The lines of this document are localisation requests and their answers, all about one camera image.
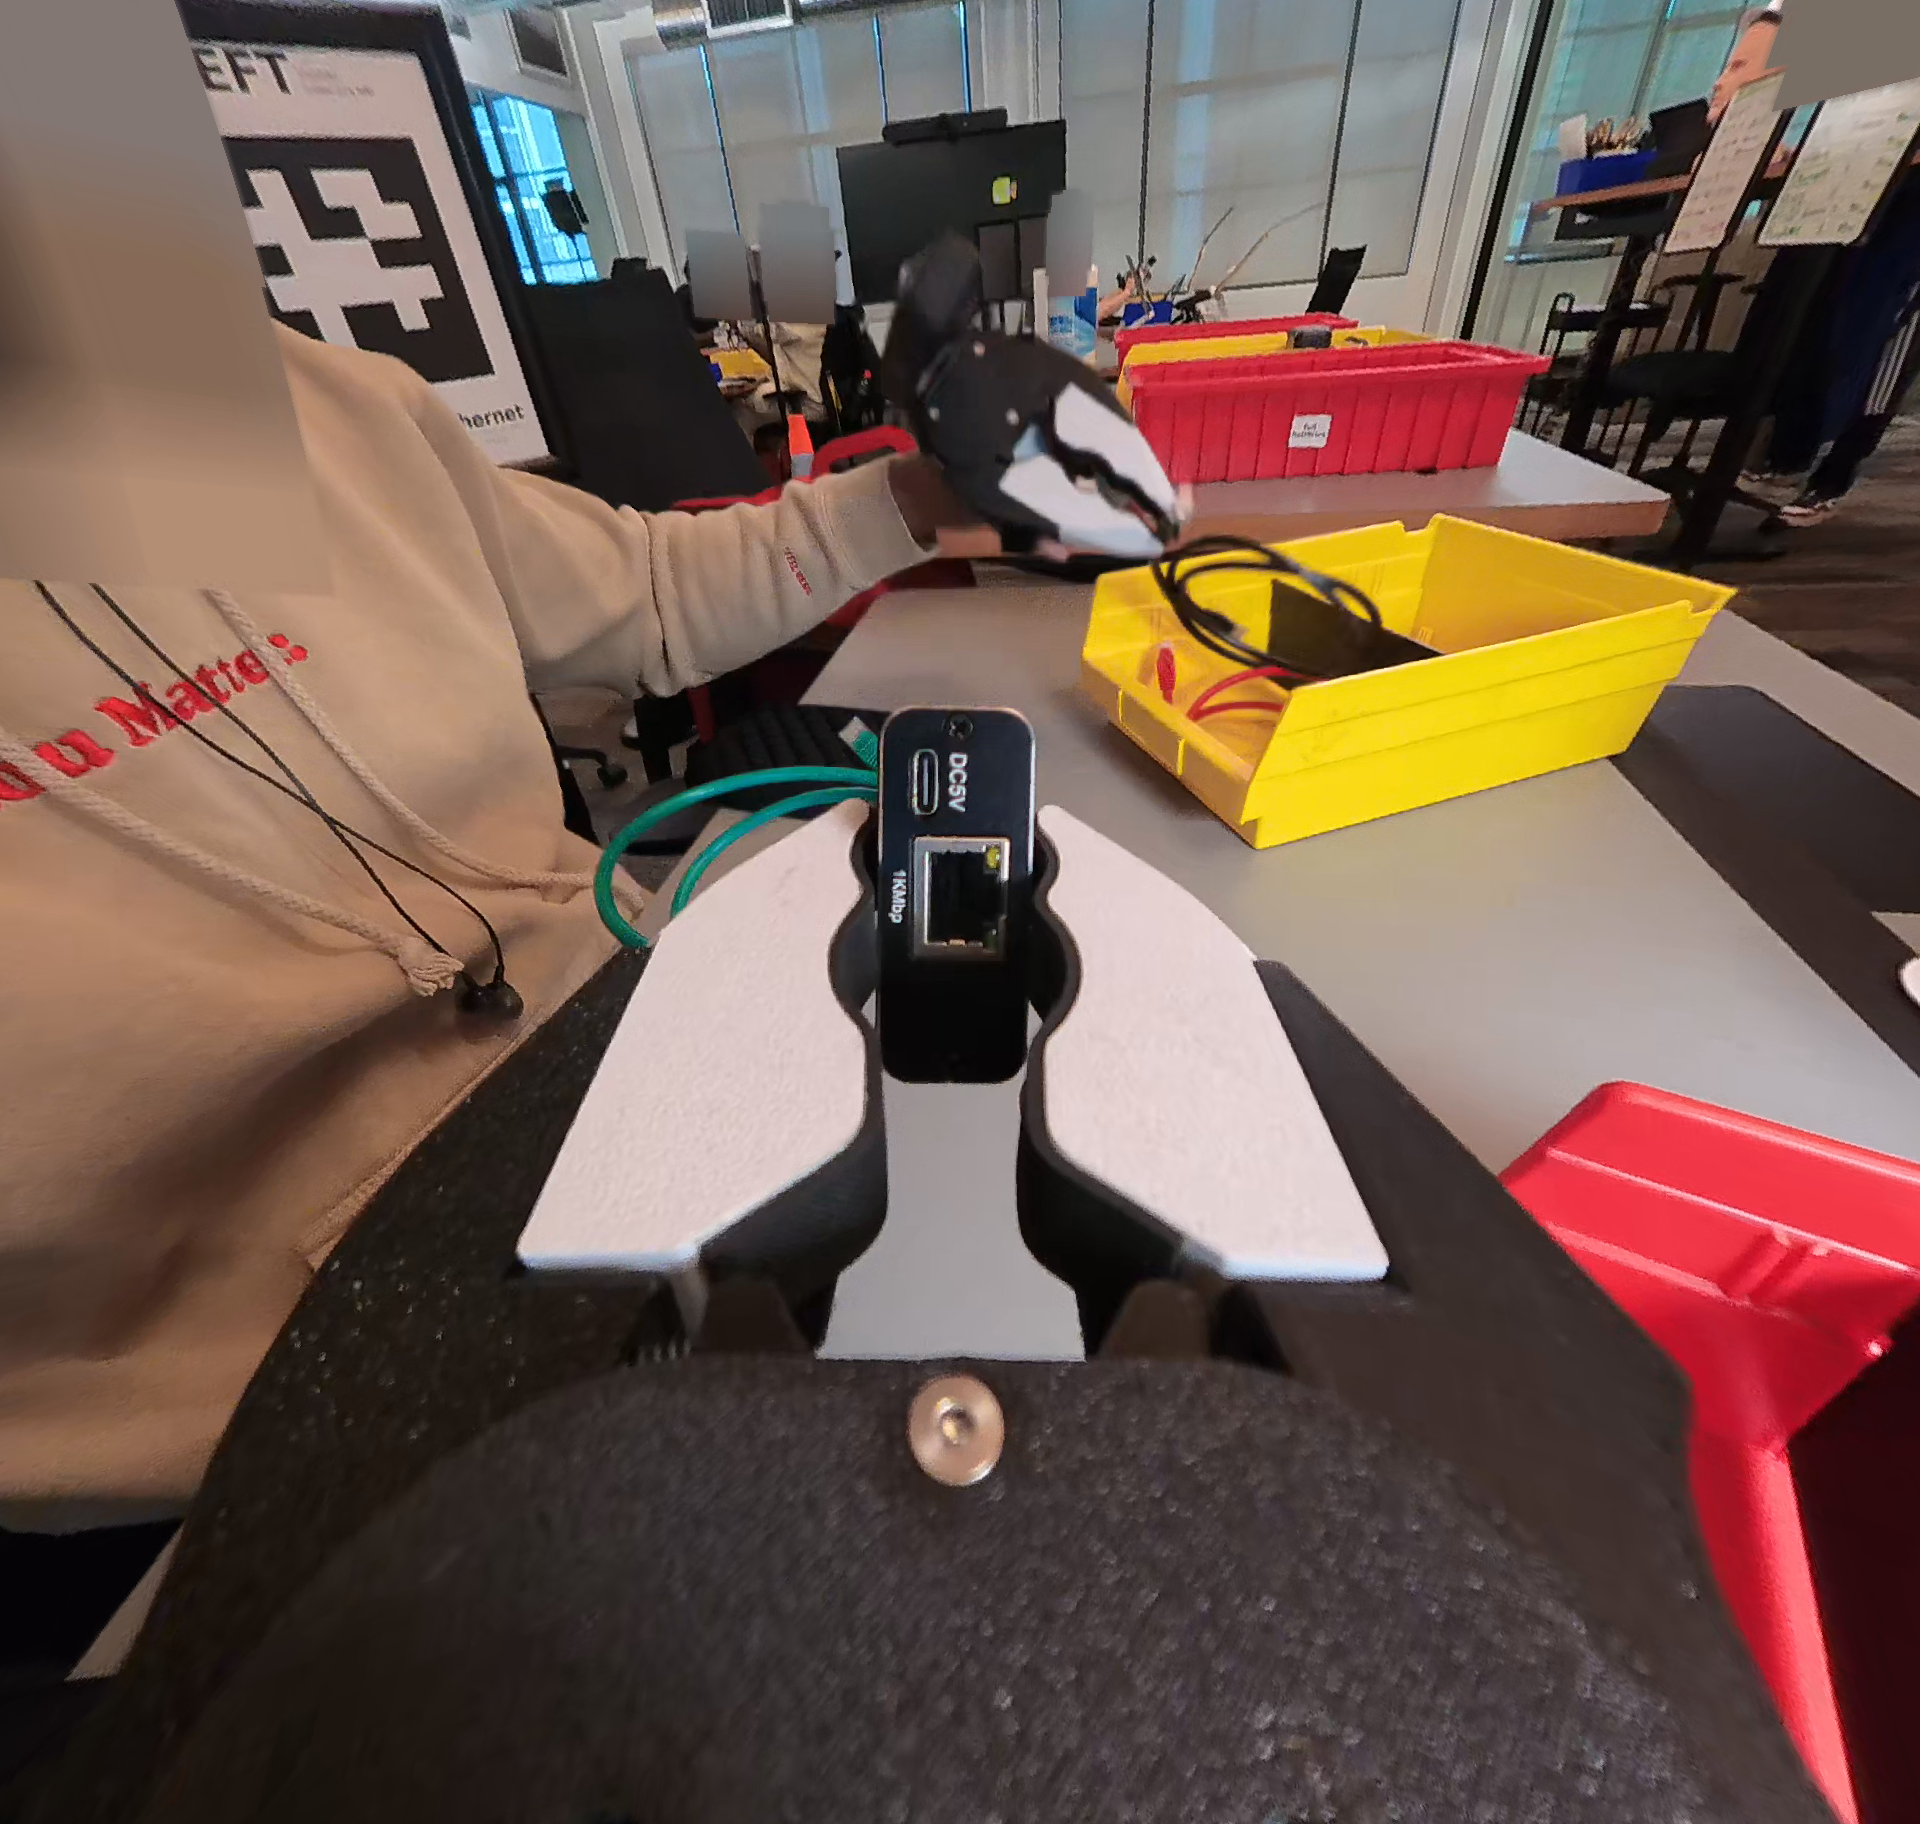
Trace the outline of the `black table mat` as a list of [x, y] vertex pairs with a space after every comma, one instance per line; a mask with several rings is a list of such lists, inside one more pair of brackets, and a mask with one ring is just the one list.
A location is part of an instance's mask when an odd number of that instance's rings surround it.
[[1610, 763], [1917, 1072], [1917, 795], [1756, 687], [1668, 687]]

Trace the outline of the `smooth red plastic bin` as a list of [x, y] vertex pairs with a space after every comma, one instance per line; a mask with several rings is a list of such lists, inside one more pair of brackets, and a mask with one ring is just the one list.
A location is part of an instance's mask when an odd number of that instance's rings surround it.
[[1842, 1822], [1904, 1822], [1917, 1741], [1917, 1165], [1606, 1082], [1504, 1168], [1511, 1199], [1691, 1386], [1714, 1590]]

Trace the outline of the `black ethernet port adapter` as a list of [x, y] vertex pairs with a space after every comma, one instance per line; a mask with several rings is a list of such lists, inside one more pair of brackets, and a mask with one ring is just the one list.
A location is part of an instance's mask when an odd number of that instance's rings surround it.
[[914, 1086], [1023, 1068], [1037, 734], [1007, 709], [925, 706], [877, 741], [877, 1049]]

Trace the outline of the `black floor lamp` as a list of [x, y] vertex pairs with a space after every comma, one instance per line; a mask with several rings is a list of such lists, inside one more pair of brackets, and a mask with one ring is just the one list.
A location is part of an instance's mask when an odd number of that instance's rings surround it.
[[1519, 62], [1511, 70], [1498, 152], [1481, 215], [1481, 239], [1470, 261], [1470, 282], [1458, 315], [1458, 335], [1467, 342], [1478, 339], [1491, 273], [1515, 232], [1511, 226], [1519, 163], [1528, 152], [1528, 139], [1537, 135], [1538, 90], [1549, 64], [1549, 47], [1558, 37], [1558, 24], [1559, 0], [1528, 0], [1528, 12], [1524, 12], [1519, 30]]

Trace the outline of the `person's left forearm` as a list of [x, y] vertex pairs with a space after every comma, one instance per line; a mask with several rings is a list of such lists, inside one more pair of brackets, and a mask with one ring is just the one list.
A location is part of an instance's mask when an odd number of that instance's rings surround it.
[[774, 505], [701, 516], [640, 516], [493, 469], [473, 520], [533, 687], [668, 699], [803, 638], [930, 561], [883, 463], [792, 487]]

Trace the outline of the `yellow plastic bin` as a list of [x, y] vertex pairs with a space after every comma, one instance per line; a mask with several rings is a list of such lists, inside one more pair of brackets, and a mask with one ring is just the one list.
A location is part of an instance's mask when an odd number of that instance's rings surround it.
[[[1271, 579], [1441, 658], [1334, 684], [1265, 665]], [[1437, 516], [1265, 546], [1200, 538], [1095, 579], [1082, 688], [1253, 849], [1617, 758], [1730, 590]]]

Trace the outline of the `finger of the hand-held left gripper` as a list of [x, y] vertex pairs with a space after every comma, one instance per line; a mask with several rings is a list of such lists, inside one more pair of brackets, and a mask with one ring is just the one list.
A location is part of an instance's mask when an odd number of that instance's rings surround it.
[[1191, 490], [1168, 474], [1155, 446], [1104, 386], [1063, 386], [1053, 403], [1053, 456], [1143, 520], [1187, 520]]
[[1071, 560], [1151, 561], [1168, 550], [1168, 518], [1104, 477], [1080, 482], [1055, 460], [1022, 460], [999, 495], [1023, 532], [1055, 539]]

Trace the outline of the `black and white tag poster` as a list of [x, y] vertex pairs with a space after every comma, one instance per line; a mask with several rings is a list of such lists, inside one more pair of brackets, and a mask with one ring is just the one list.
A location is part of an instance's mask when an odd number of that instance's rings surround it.
[[388, 353], [506, 469], [564, 465], [443, 17], [175, 0], [276, 323]]

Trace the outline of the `black fabric partition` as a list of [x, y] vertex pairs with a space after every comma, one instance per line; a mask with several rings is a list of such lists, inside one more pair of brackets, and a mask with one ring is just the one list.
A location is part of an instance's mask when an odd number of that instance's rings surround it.
[[769, 490], [662, 266], [527, 287], [522, 318], [558, 419], [553, 482], [636, 511]]

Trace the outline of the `large black monitor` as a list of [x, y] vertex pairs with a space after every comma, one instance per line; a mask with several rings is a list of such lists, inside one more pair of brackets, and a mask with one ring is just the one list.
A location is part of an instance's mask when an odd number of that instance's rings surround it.
[[1053, 266], [1046, 231], [1068, 191], [1068, 123], [1007, 123], [1001, 108], [890, 123], [877, 142], [834, 150], [851, 289], [893, 304], [900, 271], [944, 236], [966, 239], [985, 297], [1034, 297]]

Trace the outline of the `handwritten paper sign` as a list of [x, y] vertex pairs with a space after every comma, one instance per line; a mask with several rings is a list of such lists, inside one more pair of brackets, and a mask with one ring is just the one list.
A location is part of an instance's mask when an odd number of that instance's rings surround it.
[[1783, 71], [1741, 83], [1712, 130], [1686, 202], [1665, 232], [1665, 254], [1712, 254], [1737, 231], [1783, 130], [1778, 111]]
[[1767, 253], [1860, 242], [1915, 150], [1915, 77], [1820, 102], [1756, 242]]

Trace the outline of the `grey table with wooden edge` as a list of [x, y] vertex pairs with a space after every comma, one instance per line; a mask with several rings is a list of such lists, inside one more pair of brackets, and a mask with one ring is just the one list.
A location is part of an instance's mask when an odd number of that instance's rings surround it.
[[1664, 532], [1668, 495], [1527, 432], [1511, 432], [1500, 460], [1488, 469], [1207, 485], [1191, 495], [1181, 539], [1286, 543], [1382, 520], [1422, 532], [1437, 516], [1460, 516], [1541, 539], [1633, 539]]

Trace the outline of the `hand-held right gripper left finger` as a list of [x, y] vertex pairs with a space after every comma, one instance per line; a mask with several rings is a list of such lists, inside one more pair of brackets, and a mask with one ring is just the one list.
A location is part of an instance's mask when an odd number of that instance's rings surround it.
[[767, 1285], [809, 1348], [890, 1205], [868, 803], [672, 915], [514, 1242], [533, 1278], [668, 1285], [690, 1329]]

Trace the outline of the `person's beige hoodie torso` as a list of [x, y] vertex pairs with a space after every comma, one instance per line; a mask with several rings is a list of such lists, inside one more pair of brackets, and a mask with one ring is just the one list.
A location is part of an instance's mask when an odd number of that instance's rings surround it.
[[177, 1519], [332, 1243], [614, 949], [497, 465], [274, 339], [325, 592], [2, 582], [6, 1532]]

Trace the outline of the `person's left hand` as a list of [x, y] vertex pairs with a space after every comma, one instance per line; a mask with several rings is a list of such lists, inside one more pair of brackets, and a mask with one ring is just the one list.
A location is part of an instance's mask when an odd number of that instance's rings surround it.
[[957, 490], [936, 460], [900, 454], [883, 463], [883, 474], [904, 526], [925, 552], [936, 560], [987, 561], [1011, 550]]

